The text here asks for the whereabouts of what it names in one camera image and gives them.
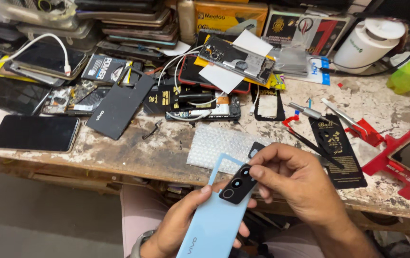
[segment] bubble wrap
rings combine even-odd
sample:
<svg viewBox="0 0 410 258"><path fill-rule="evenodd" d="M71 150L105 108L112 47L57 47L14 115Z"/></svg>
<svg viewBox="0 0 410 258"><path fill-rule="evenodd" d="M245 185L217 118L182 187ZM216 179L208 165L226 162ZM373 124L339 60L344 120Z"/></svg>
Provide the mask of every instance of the bubble wrap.
<svg viewBox="0 0 410 258"><path fill-rule="evenodd" d="M248 154L255 141L266 146L275 142L266 137L201 124L195 130L187 164L213 169L221 153L248 162ZM218 171L234 174L239 168L224 159Z"/></svg>

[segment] screwdriver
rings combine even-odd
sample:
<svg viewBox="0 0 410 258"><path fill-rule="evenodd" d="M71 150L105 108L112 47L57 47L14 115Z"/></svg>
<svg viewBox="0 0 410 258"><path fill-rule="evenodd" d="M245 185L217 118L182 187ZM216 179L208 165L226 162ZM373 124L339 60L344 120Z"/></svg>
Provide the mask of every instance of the screwdriver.
<svg viewBox="0 0 410 258"><path fill-rule="evenodd" d="M298 110L299 112L302 112L302 114L306 115L307 117L315 118L316 120L323 120L323 121L326 121L328 123L338 125L338 124L334 123L333 121L331 121L331 120L325 118L324 116L322 116L320 112L318 112L316 110L313 110L309 107L303 107L303 106L298 105L298 104L293 103L293 102L289 103L288 106L292 107L295 110Z"/></svg>

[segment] floor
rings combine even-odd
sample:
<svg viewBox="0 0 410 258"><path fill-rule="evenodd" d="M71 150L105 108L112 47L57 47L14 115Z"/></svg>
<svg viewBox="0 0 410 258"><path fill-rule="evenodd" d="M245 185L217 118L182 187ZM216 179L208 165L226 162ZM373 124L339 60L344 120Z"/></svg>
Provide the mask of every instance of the floor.
<svg viewBox="0 0 410 258"><path fill-rule="evenodd" d="M0 174L0 257L122 258L119 197Z"/></svg>

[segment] pink pants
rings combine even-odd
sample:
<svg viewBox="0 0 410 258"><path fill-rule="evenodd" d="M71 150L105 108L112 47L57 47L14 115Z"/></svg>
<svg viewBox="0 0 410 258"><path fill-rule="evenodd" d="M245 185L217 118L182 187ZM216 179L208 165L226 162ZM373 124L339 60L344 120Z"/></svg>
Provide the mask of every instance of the pink pants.
<svg viewBox="0 0 410 258"><path fill-rule="evenodd" d="M137 238L144 232L156 229L169 207L157 192L134 185L122 187L121 206L124 257L128 257ZM291 227L265 244L275 258L324 258L310 228L305 224Z"/></svg>

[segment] workbench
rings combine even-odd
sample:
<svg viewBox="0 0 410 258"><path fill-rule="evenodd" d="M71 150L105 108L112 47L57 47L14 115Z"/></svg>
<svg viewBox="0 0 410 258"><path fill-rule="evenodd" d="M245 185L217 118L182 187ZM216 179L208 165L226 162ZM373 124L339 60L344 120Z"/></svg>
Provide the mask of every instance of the workbench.
<svg viewBox="0 0 410 258"><path fill-rule="evenodd" d="M320 85L286 79L287 89L282 101L305 104L312 101L312 109L326 113L321 98L327 98L355 120L364 118L381 135L401 137L410 129L410 93L399 96L385 85L388 75L378 77L331 77L331 85ZM306 151L311 151L286 131L281 122L260 122L250 116L250 95L240 95L242 118L239 123L201 122L215 127L237 130L269 137ZM286 117L294 109L284 106ZM7 113L0 110L0 123ZM146 140L154 124L162 120L159 129ZM316 142L306 116L290 125L299 134ZM161 116L147 116L140 109L122 137L115 141L82 125L70 153L40 153L0 150L0 173L32 179L81 185L81 188L117 193L111 183L136 184L132 177L156 179L191 185L205 185L210 170L186 164L195 128L188 122L168 122ZM347 134L351 143L360 139ZM220 173L222 178L229 175ZM339 190L347 208L410 218L410 200L397 194L401 183L385 173L365 175L368 187Z"/></svg>

